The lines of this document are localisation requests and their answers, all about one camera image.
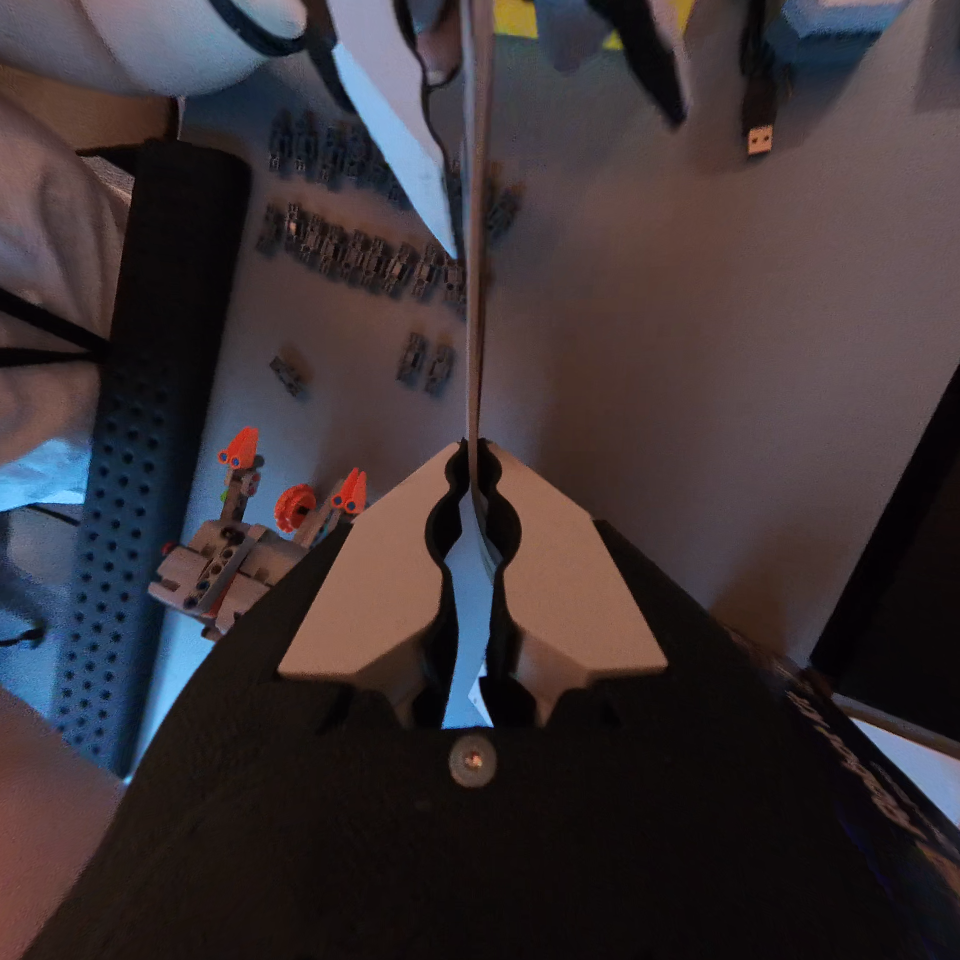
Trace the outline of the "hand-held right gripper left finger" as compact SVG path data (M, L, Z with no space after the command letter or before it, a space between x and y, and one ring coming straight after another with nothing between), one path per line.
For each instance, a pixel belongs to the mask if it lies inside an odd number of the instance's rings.
M443 717L458 652L448 557L463 533L467 444L452 442L354 520L278 675L382 695L399 722Z

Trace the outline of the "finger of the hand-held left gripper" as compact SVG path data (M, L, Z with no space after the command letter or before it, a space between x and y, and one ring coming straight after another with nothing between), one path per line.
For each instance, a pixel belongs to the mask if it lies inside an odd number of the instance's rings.
M665 121L683 125L690 113L685 76L686 54L676 10L670 2L585 1L618 33L630 72L650 96ZM594 57L555 52L555 67L564 74Z
M328 10L345 93L414 211L457 257L448 157L429 119L426 66L407 2L330 1Z

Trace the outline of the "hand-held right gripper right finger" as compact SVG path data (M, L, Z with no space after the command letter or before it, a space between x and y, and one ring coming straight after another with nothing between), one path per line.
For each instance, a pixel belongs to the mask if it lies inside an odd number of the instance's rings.
M480 680L495 726L545 726L572 690L666 671L666 653L584 508L486 439L478 490L498 557Z

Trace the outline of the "white instruction booklet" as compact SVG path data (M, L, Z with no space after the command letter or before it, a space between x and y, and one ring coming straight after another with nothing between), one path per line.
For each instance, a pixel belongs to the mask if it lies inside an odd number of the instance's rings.
M486 706L470 699L487 663L497 555L486 543L487 500L479 482L484 361L488 146L494 92L493 2L461 3L463 72L462 239L466 265L465 414L469 498L462 499L462 536L453 551L459 649L442 725L485 729Z

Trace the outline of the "row of grey brick connectors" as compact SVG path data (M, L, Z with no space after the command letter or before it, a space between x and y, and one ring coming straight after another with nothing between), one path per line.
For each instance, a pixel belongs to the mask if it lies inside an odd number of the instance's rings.
M333 191L367 189L399 210L411 209L396 173L361 123L282 108L270 122L266 157L269 172L279 177Z
M284 255L331 282L390 301L441 304L460 318L467 312L465 265L434 242L393 242L359 228L346 228L301 203L266 203L255 250L265 258Z

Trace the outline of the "brown cardboard box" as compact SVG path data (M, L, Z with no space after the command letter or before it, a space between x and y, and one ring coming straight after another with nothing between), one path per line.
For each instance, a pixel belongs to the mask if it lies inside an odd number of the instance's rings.
M177 100L87 89L11 66L1 67L1 93L76 150L173 139L181 126Z

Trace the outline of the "yellow box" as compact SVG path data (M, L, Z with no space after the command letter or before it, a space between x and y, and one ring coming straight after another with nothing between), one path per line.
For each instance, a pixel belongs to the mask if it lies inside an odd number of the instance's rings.
M561 54L623 49L618 33L586 1L495 1L493 6L498 36L544 42Z

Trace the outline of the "grey orange brick model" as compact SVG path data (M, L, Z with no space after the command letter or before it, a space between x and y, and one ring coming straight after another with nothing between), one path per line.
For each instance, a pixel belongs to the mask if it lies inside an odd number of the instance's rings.
M290 486L274 504L272 524L246 522L265 465L258 438L257 428L245 427L220 450L220 515L186 544L167 545L149 586L153 599L197 622L209 642L225 637L315 546L368 506L368 476L354 467L327 497L309 484Z

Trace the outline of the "blue-grey box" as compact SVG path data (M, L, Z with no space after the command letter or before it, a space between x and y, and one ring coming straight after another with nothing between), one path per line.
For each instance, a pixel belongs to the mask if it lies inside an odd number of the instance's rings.
M801 39L881 36L910 1L785 1L779 15Z

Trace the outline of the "grey brick connector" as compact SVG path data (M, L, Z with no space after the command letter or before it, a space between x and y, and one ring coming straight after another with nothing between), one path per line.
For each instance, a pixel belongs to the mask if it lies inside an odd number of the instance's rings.
M300 401L309 397L313 374L302 358L289 353L278 353L271 358L269 367L277 382L291 398Z
M438 398L447 388L450 380L456 351L448 342L439 342L426 366L423 390L427 395Z
M397 364L396 382L407 388L416 387L425 366L428 348L429 343L422 333L411 331L408 334Z

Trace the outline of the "black perforated bar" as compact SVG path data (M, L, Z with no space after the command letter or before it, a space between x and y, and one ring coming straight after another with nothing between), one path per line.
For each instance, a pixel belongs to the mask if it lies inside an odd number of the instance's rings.
M161 638L148 588L182 533L251 181L237 156L182 141L138 157L51 706L67 745L119 778Z

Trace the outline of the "black monitor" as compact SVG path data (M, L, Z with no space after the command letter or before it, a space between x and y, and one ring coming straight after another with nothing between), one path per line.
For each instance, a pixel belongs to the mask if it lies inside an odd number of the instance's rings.
M895 485L810 665L841 698L959 740L959 372Z

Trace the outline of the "blue printed box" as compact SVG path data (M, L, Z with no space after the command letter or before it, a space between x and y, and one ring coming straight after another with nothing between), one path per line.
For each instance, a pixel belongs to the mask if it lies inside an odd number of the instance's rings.
M958 958L958 828L805 677L778 664L773 677L825 766L847 837L917 944L917 957Z

